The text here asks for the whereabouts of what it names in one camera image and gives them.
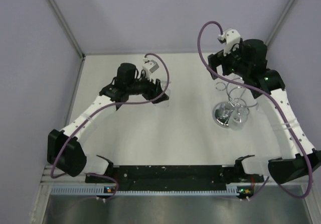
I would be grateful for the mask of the clear wine glass one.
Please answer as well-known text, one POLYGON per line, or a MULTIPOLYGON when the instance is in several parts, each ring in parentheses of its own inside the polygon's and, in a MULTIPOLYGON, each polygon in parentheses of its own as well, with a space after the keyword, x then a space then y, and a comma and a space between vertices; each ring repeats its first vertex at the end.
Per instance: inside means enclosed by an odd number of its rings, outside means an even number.
POLYGON ((160 98, 152 102, 156 107, 167 108, 170 105, 171 90, 167 87, 164 92, 166 85, 167 82, 165 80, 156 80, 156 96, 159 96, 162 93, 160 98))

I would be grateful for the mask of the clear wine glass four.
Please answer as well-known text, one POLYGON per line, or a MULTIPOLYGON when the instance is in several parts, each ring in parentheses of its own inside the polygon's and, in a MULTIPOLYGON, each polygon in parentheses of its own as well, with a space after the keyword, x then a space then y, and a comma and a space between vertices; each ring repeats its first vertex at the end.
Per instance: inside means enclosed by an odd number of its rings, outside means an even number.
POLYGON ((244 128, 249 115, 249 109, 244 106, 236 107, 230 114, 228 126, 230 129, 240 131, 244 128))

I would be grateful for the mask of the clear wine glass three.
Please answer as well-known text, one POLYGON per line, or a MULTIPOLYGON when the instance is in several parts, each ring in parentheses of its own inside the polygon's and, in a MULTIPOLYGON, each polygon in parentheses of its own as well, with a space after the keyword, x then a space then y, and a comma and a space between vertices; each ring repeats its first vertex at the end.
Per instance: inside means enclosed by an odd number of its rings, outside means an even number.
POLYGON ((259 103, 257 103, 257 105, 256 105, 256 110, 257 110, 258 113, 262 113, 262 109, 261 109, 259 103))

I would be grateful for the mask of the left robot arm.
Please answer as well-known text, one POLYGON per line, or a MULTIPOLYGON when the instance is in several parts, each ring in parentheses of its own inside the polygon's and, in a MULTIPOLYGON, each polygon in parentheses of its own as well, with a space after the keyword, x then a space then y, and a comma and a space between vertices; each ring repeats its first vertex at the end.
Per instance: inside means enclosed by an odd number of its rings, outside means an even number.
POLYGON ((95 129, 115 113, 131 95, 142 95, 147 102, 157 104, 167 101, 159 79, 151 75, 159 65, 146 60, 142 71, 131 63, 122 63, 112 82, 103 87, 94 102, 72 123, 61 130, 52 130, 48 135, 47 161, 69 176, 95 173, 103 182, 113 178, 112 162, 99 155, 89 156, 84 144, 95 129))

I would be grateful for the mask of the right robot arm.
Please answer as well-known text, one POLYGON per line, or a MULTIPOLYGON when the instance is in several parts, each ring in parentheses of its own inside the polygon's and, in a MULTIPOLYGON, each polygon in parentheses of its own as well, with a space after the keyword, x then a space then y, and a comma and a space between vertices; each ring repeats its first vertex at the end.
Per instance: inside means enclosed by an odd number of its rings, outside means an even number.
POLYGON ((217 67, 224 76, 236 74, 241 86, 249 87, 253 98, 266 115, 274 132, 280 154, 275 157, 245 157, 235 167, 237 180, 247 181, 252 174, 272 177, 278 184, 308 176, 320 166, 320 151, 304 134, 287 98, 285 84, 278 71, 267 66, 267 46, 258 39, 225 40, 224 50, 208 56, 212 78, 218 78, 217 67))

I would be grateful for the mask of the chrome wine glass rack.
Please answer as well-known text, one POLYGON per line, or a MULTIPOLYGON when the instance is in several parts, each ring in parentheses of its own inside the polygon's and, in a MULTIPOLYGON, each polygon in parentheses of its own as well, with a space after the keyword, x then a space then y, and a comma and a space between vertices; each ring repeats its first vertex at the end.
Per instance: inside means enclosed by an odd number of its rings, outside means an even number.
POLYGON ((228 120, 232 111, 238 106, 244 106, 250 110, 256 108, 257 101, 254 99, 252 92, 240 86, 243 83, 241 77, 232 79, 237 84, 219 81, 216 83, 216 89, 223 93, 227 98, 225 101, 218 103, 212 111, 214 121, 221 127, 230 129, 228 126, 228 120))

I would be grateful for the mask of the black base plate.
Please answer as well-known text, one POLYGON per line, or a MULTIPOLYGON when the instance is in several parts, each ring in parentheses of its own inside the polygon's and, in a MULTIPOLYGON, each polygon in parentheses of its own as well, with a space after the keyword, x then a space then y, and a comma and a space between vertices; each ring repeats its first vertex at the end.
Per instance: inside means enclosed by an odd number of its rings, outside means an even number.
POLYGON ((118 182, 119 191, 212 191, 226 190, 230 183, 264 182, 258 174, 221 165, 120 165, 107 176, 118 182))

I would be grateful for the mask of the aluminium frame post right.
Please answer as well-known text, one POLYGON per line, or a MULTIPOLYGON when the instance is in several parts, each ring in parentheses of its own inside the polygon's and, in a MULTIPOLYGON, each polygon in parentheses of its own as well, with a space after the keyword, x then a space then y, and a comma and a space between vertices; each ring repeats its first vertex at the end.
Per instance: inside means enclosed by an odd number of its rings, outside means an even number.
POLYGON ((274 40, 276 39, 278 33, 281 31, 282 27, 284 26, 287 18, 291 14, 291 11, 294 9, 297 2, 298 2, 298 0, 287 0, 286 1, 286 4, 281 11, 281 14, 277 18, 277 21, 273 25, 273 28, 271 29, 271 31, 269 32, 269 34, 266 38, 265 45, 268 48, 270 48, 272 46, 274 40))

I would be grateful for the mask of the aluminium frame post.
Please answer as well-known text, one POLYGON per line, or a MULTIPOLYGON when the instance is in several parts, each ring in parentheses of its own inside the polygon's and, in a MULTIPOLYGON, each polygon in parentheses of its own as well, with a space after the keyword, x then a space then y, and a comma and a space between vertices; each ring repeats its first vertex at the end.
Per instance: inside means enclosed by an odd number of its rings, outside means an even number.
POLYGON ((274 40, 276 39, 278 33, 281 31, 282 27, 284 26, 287 18, 291 14, 291 11, 294 9, 297 2, 298 2, 298 0, 287 0, 286 1, 286 4, 281 11, 281 14, 277 18, 277 21, 273 25, 273 28, 271 29, 271 31, 269 32, 269 34, 266 38, 265 45, 268 48, 270 48, 272 46, 274 40))
POLYGON ((65 36, 67 37, 69 43, 73 47, 73 49, 76 51, 78 57, 80 59, 84 59, 85 54, 81 50, 80 45, 78 44, 71 28, 69 27, 65 17, 63 16, 59 6, 57 5, 55 0, 46 0, 49 4, 49 7, 51 8, 53 15, 55 16, 58 24, 60 25, 61 29, 63 30, 65 36))

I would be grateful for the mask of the aluminium frame post left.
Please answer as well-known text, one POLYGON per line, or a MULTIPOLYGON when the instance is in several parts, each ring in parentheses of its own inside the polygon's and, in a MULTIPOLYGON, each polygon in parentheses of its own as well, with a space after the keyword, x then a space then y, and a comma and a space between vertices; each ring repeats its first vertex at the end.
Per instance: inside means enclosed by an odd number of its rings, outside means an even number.
POLYGON ((71 28, 69 27, 65 17, 63 16, 59 6, 57 5, 55 0, 46 0, 49 4, 49 7, 51 8, 53 15, 55 16, 58 24, 60 25, 61 29, 63 30, 65 36, 67 37, 69 43, 73 47, 73 49, 76 51, 78 57, 80 59, 84 59, 85 54, 81 50, 80 45, 78 44, 71 28))

